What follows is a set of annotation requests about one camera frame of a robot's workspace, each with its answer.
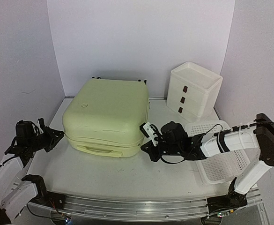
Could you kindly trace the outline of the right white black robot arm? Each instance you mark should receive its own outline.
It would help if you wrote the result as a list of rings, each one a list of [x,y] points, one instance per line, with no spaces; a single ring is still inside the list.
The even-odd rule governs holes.
[[[208,215],[222,217],[225,213],[247,205],[246,195],[257,181],[274,167],[274,122],[264,113],[257,114],[252,123],[224,129],[217,122],[208,131],[189,136],[183,126],[173,121],[158,129],[149,122],[140,125],[140,131],[149,142],[141,146],[152,162],[165,162],[164,156],[180,156],[184,161],[202,161],[237,150],[258,149],[254,160],[241,175],[235,177],[225,195],[207,199]]]

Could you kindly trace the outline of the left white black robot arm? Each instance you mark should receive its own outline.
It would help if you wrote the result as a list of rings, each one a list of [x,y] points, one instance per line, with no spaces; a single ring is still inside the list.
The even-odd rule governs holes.
[[[0,162],[0,225],[11,224],[29,202],[61,210],[66,199],[64,194],[47,190],[42,176],[26,172],[35,153],[53,150],[64,132],[23,120],[15,131]]]

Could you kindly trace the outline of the pale green hard-shell suitcase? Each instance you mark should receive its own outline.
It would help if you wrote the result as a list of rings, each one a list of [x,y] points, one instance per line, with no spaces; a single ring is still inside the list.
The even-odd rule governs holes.
[[[62,116],[65,137],[82,152],[129,158],[141,150],[139,126],[148,121],[149,93],[144,81],[92,78]]]

